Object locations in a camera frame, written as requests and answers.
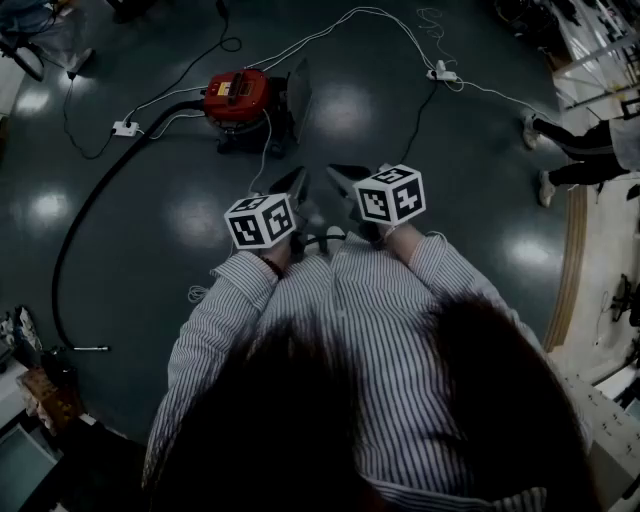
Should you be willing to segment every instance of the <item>striped shirt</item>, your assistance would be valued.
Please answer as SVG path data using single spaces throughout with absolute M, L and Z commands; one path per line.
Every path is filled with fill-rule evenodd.
M 494 503 L 470 497 L 473 474 L 423 315 L 445 297 L 483 295 L 539 347 L 497 290 L 446 239 L 425 237 L 407 266 L 350 233 L 334 258 L 305 258 L 278 282 L 259 258 L 240 252 L 215 270 L 216 283 L 181 329 L 169 361 L 169 390 L 151 431 L 148 464 L 193 398 L 211 386 L 233 340 L 283 320 L 320 325 L 359 354 L 363 412 L 357 464 L 362 476 L 402 510 L 544 508 L 545 490 Z

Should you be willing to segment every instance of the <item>dark hair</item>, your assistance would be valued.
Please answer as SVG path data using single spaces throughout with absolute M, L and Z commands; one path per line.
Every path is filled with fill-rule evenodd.
M 486 299 L 449 300 L 436 317 L 474 494 L 492 501 L 544 487 L 545 510 L 602 510 L 578 419 L 548 362 Z
M 356 373 L 287 326 L 237 342 L 146 486 L 150 510 L 355 508 Z
M 474 470 L 472 496 L 543 487 L 546 510 L 601 510 L 564 389 L 513 322 L 467 297 L 427 324 Z M 150 510 L 381 508 L 355 465 L 356 358 L 311 332 L 287 325 L 233 344 L 147 479 Z

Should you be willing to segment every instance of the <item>person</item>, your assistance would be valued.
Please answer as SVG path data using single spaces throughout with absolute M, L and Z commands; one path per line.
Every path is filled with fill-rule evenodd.
M 640 168 L 640 117 L 601 121 L 584 135 L 576 136 L 537 114 L 525 114 L 525 145 L 535 149 L 540 135 L 554 141 L 576 161 L 555 171 L 540 172 L 538 197 L 547 208 L 560 185 L 595 185 Z
M 68 2 L 0 1 L 0 33 L 9 41 L 20 35 L 40 48 L 55 64 L 78 73 L 93 49 L 84 43 L 86 16 Z
M 380 233 L 216 269 L 170 357 L 148 510 L 601 510 L 531 329 L 443 235 Z

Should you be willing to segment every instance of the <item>dark green floor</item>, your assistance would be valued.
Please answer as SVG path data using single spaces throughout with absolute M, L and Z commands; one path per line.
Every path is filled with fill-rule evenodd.
M 214 2 L 159 0 L 127 25 L 110 8 L 85 1 L 97 58 L 76 82 L 71 129 L 89 151 L 116 119 L 162 90 L 186 64 L 217 41 L 222 22 Z M 416 2 L 374 4 L 417 33 L 425 53 L 439 58 L 435 41 L 417 28 Z M 354 2 L 234 0 L 229 35 L 241 52 L 214 52 L 181 84 L 206 84 L 280 52 L 336 21 Z M 498 88 L 557 110 L 543 56 L 499 25 L 491 2 L 430 2 L 444 8 L 443 47 L 459 60 L 466 80 Z M 299 148 L 268 160 L 265 184 L 305 165 L 311 199 L 328 223 L 341 222 L 336 197 L 324 181 L 328 163 L 371 168 L 396 163 L 413 130 L 416 110 L 432 87 L 415 47 L 390 20 L 359 14 L 301 55 L 311 66 L 314 99 Z M 286 61 L 273 73 L 284 75 Z M 75 212 L 109 166 L 130 144 L 114 140 L 104 156 L 87 162 L 62 131 L 68 80 L 50 67 L 43 83 L 25 79 L 11 116 L 0 167 L 4 205 L 0 306 L 22 303 L 33 312 L 46 346 L 59 343 L 50 283 L 60 244 Z M 139 116 L 148 126 L 162 109 Z M 446 234 L 491 279 L 539 337 L 544 336 L 560 283 L 565 198 L 551 209 L 536 203 L 541 168 L 563 162 L 553 148 L 527 152 L 519 135 L 518 105 L 467 88 L 441 87 L 427 107 L 407 164 L 423 173 L 427 212 L 416 224 Z M 109 344 L 109 354 L 74 354 L 89 412 L 129 437 L 144 441 L 166 386 L 166 363 L 192 306 L 192 284 L 211 283 L 210 268 L 229 251 L 223 212 L 243 196 L 259 157 L 216 153 L 204 120 L 176 122 L 109 185 L 78 232 L 64 266 L 61 312 L 79 345 Z

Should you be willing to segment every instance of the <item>vacuum hose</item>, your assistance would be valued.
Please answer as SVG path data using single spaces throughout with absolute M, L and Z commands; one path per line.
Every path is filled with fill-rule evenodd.
M 113 177 L 120 171 L 126 164 L 135 156 L 138 151 L 140 151 L 146 144 L 149 142 L 149 138 L 154 132 L 162 125 L 162 123 L 172 114 L 179 112 L 181 110 L 203 110 L 204 102 L 203 100 L 195 100 L 195 101 L 182 101 L 180 103 L 176 103 L 172 107 L 169 107 L 162 114 L 158 116 L 158 118 L 151 124 L 149 129 L 144 132 L 142 137 L 136 140 L 131 147 L 126 151 L 124 155 L 120 157 L 120 159 L 113 164 L 111 169 L 107 171 L 107 173 L 102 177 L 102 179 L 98 182 L 95 188 L 89 194 L 86 201 L 80 208 L 80 211 L 76 215 L 76 218 L 73 219 L 71 223 L 71 227 L 67 234 L 64 237 L 64 241 L 62 242 L 62 247 L 60 248 L 60 252 L 58 253 L 58 259 L 56 260 L 56 266 L 53 269 L 53 280 L 51 282 L 51 307 L 53 309 L 53 321 L 56 326 L 56 331 L 58 332 L 58 336 L 62 343 L 64 343 L 69 349 L 76 350 L 76 347 L 69 341 L 66 333 L 64 332 L 64 328 L 62 327 L 62 322 L 60 320 L 60 307 L 58 304 L 58 294 L 59 294 L 59 286 L 60 286 L 60 271 L 62 269 L 62 264 L 64 263 L 64 259 L 69 251 L 69 246 L 73 241 L 76 232 L 78 231 L 78 227 L 82 224 L 82 221 L 87 215 L 87 212 L 93 206 L 93 203 L 98 198 L 100 193 L 104 190 L 107 184 L 113 179 Z M 95 350 L 109 350 L 109 347 L 95 347 Z

